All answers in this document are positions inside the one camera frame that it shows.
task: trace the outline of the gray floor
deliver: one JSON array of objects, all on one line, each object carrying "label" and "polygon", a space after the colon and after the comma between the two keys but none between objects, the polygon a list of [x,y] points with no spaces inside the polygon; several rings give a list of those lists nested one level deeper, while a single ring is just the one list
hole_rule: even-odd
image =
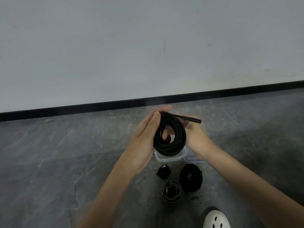
[{"label": "gray floor", "polygon": [[[173,104],[203,119],[207,133],[241,163],[304,203],[304,89]],[[154,107],[0,123],[0,227],[75,227]],[[172,177],[184,161],[169,163]],[[262,227],[207,163],[203,185],[177,207],[163,204],[155,158],[132,181],[116,227],[201,227],[215,206],[231,227]]]}]

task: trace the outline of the white shoe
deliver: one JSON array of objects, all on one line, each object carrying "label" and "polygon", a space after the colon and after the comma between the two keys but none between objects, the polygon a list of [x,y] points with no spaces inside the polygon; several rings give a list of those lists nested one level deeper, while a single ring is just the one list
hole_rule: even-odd
[{"label": "white shoe", "polygon": [[218,210],[213,210],[207,214],[203,228],[231,228],[226,216]]}]

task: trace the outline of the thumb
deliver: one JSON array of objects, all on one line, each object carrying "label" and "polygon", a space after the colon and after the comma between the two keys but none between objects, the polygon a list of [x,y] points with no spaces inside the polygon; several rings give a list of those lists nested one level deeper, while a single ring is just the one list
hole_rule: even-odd
[{"label": "thumb", "polygon": [[146,137],[153,138],[158,127],[159,123],[161,122],[161,114],[160,112],[155,112],[152,119],[149,121],[147,127],[143,131],[142,135]]}]

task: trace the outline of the white wall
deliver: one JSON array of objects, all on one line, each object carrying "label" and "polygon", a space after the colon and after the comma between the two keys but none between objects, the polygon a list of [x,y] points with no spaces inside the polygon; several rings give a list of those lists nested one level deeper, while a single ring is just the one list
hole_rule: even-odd
[{"label": "white wall", "polygon": [[0,112],[304,80],[303,6],[0,0]]}]

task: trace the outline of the floor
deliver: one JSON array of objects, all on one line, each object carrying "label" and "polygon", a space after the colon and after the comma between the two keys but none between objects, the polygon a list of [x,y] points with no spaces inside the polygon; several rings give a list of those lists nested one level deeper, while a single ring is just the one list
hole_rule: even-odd
[{"label": "floor", "polygon": [[[246,167],[304,204],[304,89],[173,104]],[[0,123],[0,227],[75,227],[155,106]],[[185,161],[169,163],[178,179]],[[207,163],[203,185],[165,206],[153,157],[132,181],[115,227],[202,227],[214,206],[231,227],[263,227]]]}]

